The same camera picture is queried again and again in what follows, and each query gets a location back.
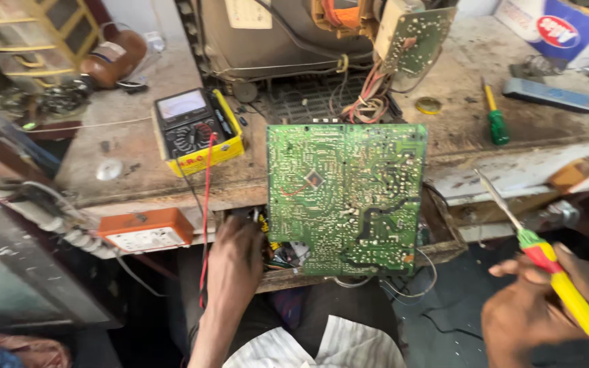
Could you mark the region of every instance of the white wall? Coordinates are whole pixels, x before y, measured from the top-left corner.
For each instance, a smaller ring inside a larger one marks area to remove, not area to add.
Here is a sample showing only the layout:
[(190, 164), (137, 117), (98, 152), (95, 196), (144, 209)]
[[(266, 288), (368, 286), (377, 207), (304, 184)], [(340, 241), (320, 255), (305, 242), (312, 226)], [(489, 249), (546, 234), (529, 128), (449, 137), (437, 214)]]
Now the white wall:
[(501, 0), (460, 0), (458, 2), (458, 18), (472, 18), (475, 16), (495, 13)]
[(174, 0), (102, 0), (114, 21), (142, 34), (159, 31), (168, 43), (183, 42), (185, 32)]

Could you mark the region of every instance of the power socket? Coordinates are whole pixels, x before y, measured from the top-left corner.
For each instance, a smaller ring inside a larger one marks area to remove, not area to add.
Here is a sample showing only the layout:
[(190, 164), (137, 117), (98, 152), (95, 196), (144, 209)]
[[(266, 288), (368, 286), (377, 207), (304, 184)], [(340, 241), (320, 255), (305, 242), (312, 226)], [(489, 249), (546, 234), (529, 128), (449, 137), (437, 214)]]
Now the power socket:
[(98, 234), (126, 253), (188, 246), (194, 228), (178, 208), (103, 217)]

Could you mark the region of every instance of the floor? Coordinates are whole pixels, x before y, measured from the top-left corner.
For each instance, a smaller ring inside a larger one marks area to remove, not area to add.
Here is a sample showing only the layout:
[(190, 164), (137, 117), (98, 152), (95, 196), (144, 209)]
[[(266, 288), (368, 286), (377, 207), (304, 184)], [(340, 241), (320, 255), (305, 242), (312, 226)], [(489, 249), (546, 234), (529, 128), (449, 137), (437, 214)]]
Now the floor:
[[(403, 305), (414, 304), (418, 299), (394, 302), (397, 317), (405, 323), (408, 368), (487, 368), (481, 340), (462, 333), (440, 333), (420, 314), (429, 315), (444, 331), (463, 329), (482, 335), (480, 311), (483, 303), (512, 281), (512, 278), (494, 278), (487, 269), (510, 258), (517, 249), (515, 241), (504, 242), (496, 250), (470, 246), (468, 252), (437, 266), (438, 281), (419, 304)], [(422, 291), (431, 277), (430, 270), (422, 271), (409, 285), (410, 292)], [(539, 348), (533, 353), (532, 362), (536, 367), (589, 367), (589, 341)]]

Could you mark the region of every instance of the green circuit board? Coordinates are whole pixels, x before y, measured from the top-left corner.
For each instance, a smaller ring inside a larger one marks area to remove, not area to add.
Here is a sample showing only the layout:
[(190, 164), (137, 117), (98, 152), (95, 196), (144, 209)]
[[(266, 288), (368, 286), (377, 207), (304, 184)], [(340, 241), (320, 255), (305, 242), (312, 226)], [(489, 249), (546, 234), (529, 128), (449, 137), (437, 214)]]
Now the green circuit board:
[(427, 133), (413, 124), (268, 126), (270, 240), (311, 275), (413, 270)]

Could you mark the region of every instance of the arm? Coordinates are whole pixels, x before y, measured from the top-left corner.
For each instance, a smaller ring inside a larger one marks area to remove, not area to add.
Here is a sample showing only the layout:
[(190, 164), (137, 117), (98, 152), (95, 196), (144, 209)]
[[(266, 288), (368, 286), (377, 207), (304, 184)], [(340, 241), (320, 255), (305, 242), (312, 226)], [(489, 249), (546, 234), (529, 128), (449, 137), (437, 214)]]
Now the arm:
[[(589, 263), (562, 244), (554, 246), (558, 262), (589, 302)], [(481, 324), (490, 368), (532, 368), (531, 351), (542, 344), (587, 339), (551, 287), (551, 277), (526, 256), (490, 268), (496, 277), (517, 276), (483, 306)]]
[(208, 305), (188, 367), (222, 367), (242, 314), (262, 276), (265, 236), (255, 223), (231, 217), (220, 227), (208, 257)]

